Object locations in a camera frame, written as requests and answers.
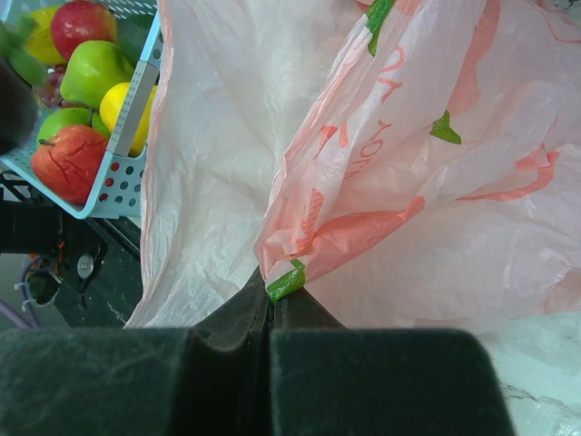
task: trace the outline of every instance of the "pink plastic bag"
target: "pink plastic bag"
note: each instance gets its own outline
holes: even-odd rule
[[[581,30],[527,0],[392,4],[285,154],[255,248],[269,293],[307,283],[349,326],[542,312],[581,268]]]
[[[224,2],[159,2],[129,326],[197,323],[253,248],[348,326],[580,309],[581,31],[551,2]]]

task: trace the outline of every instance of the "yellow lemon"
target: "yellow lemon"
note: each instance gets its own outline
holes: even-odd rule
[[[115,124],[117,124],[117,117],[121,112],[123,100],[125,100],[128,90],[129,83],[124,82],[116,84],[113,88],[107,91],[107,94],[105,94],[105,97],[101,101],[99,115],[110,132],[113,131]],[[152,114],[152,103],[156,91],[157,86],[154,86],[152,93],[149,96],[149,100],[147,101],[147,105],[145,106],[145,110],[143,111],[142,119],[137,127],[137,132],[135,132],[135,137],[131,144],[131,151],[129,152],[130,156],[138,156],[145,147],[147,133],[149,131],[149,117]]]
[[[59,7],[45,7],[28,15],[38,23],[38,26],[26,40],[25,49],[45,65],[65,63],[64,58],[56,50],[51,37],[51,21],[53,21],[54,13]]]

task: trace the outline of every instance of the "teal plastic basket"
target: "teal plastic basket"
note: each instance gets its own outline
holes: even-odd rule
[[[0,161],[75,218],[139,216],[147,147],[139,157],[129,157],[128,153],[159,73],[163,42],[157,5],[155,0],[97,1],[106,5],[118,18],[139,14],[155,15],[155,18],[86,205],[79,207],[64,201],[44,186],[30,167],[30,158],[36,150],[35,138],[47,116],[44,110],[39,108],[38,121],[29,141],[10,154],[2,156]],[[15,24],[23,14],[63,3],[63,0],[9,0],[2,19]]]

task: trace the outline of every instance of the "marble surface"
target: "marble surface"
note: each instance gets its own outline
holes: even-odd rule
[[[581,313],[507,322],[479,339],[518,436],[581,436]]]

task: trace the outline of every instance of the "basket handle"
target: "basket handle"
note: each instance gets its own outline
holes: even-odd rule
[[[137,126],[142,119],[143,111],[149,100],[155,80],[160,72],[163,42],[159,13],[155,14],[142,55],[135,67],[135,72],[127,95],[123,100],[117,124],[111,133],[107,151],[125,157],[131,150],[131,144]]]

